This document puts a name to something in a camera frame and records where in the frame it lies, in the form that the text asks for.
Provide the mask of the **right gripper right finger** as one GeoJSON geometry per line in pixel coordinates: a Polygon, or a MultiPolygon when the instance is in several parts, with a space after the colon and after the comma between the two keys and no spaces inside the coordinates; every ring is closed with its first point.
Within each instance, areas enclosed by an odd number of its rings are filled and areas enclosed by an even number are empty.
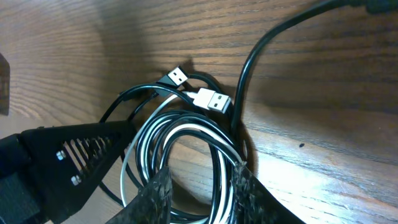
{"type": "Polygon", "coordinates": [[[231,182],[234,189],[233,223],[303,224],[261,184],[244,163],[236,164],[231,182]]]}

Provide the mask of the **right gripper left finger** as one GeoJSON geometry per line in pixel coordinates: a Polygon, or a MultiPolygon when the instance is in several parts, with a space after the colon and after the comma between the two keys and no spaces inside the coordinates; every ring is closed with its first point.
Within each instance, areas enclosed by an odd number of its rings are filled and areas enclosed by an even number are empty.
{"type": "Polygon", "coordinates": [[[172,194],[170,170],[164,167],[106,224],[169,224],[172,194]]]}

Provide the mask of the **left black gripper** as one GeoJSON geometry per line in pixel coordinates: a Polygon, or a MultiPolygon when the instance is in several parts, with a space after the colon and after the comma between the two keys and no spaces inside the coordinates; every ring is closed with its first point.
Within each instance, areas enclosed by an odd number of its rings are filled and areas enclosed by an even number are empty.
{"type": "Polygon", "coordinates": [[[127,121],[37,128],[1,139],[1,224],[62,223],[136,134],[127,121]]]}

